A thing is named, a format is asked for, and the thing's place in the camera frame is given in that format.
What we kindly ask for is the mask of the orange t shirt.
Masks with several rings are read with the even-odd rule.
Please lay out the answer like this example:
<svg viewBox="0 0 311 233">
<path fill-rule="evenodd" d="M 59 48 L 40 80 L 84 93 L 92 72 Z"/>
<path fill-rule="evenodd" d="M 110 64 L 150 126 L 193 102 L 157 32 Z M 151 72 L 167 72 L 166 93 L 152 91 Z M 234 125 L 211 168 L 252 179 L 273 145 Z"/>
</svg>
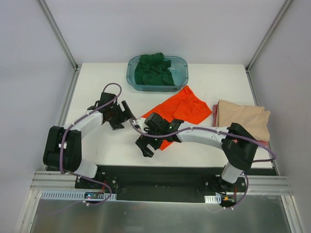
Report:
<svg viewBox="0 0 311 233">
<path fill-rule="evenodd" d="M 159 114 L 163 119 L 171 122 L 180 119 L 192 124 L 199 124 L 212 114 L 208 105 L 197 98 L 189 86 L 184 86 L 177 94 L 157 105 L 144 115 Z"/>
</svg>

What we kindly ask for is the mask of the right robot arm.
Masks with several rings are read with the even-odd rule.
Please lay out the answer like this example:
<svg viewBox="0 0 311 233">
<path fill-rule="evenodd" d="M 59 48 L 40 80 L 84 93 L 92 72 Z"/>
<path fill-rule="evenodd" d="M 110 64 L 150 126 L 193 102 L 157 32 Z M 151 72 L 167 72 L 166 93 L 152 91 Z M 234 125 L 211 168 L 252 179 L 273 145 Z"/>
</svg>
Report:
<svg viewBox="0 0 311 233">
<path fill-rule="evenodd" d="M 203 127 L 181 119 L 167 121 L 157 113 L 132 119 L 130 123 L 140 134 L 135 144 L 144 157 L 153 157 L 163 141 L 192 142 L 222 150 L 227 164 L 220 175 L 219 187 L 226 192 L 232 190 L 238 177 L 251 168 L 259 146 L 258 141 L 238 123 L 229 127 Z"/>
</svg>

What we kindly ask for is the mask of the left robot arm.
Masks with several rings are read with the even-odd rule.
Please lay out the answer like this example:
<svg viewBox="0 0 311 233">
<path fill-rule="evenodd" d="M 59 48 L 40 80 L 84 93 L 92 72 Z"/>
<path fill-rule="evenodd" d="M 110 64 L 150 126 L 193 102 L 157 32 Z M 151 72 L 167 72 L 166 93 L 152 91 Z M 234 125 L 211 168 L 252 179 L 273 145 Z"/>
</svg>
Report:
<svg viewBox="0 0 311 233">
<path fill-rule="evenodd" d="M 72 172 L 86 177 L 86 183 L 93 189 L 99 188 L 103 178 L 98 166 L 82 157 L 82 140 L 94 129 L 108 122 L 112 130 L 123 129 L 123 123 L 134 119 L 126 101 L 118 104 L 117 95 L 102 92 L 94 105 L 72 123 L 52 126 L 43 155 L 43 163 L 60 171 Z"/>
</svg>

